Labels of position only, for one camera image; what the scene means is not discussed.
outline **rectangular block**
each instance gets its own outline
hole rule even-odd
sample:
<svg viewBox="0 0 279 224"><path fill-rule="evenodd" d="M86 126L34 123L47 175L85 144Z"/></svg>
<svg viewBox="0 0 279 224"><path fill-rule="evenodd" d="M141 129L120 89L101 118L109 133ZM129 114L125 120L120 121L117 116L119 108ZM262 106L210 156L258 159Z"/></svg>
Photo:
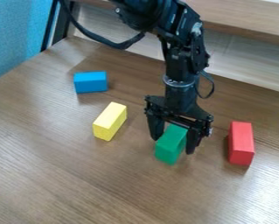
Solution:
<svg viewBox="0 0 279 224"><path fill-rule="evenodd" d="M105 71L76 73L73 77L73 83L77 94L108 90L107 73Z"/></svg>
<svg viewBox="0 0 279 224"><path fill-rule="evenodd" d="M251 164L255 155L255 140L251 123L232 122L229 130L228 143L228 159L231 164Z"/></svg>
<svg viewBox="0 0 279 224"><path fill-rule="evenodd" d="M187 131L171 124L156 143L155 157L168 165L177 163L186 144Z"/></svg>
<svg viewBox="0 0 279 224"><path fill-rule="evenodd" d="M127 119L127 107L111 102L93 124L94 135L110 141Z"/></svg>

